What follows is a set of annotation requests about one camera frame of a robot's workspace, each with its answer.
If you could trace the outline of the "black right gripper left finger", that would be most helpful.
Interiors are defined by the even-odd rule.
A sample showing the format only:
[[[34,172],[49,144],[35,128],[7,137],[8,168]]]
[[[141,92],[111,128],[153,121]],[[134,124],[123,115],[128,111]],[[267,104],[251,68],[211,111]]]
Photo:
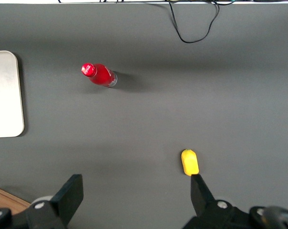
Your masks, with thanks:
[[[26,210],[28,228],[66,229],[82,200],[82,175],[74,174],[55,195],[32,202]]]

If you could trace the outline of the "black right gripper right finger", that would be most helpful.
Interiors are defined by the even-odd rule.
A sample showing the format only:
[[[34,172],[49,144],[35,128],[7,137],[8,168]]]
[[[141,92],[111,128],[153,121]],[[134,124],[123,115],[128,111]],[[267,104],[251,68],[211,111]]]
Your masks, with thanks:
[[[249,214],[225,200],[215,199],[200,174],[191,176],[191,202],[196,216],[185,229],[252,229]]]

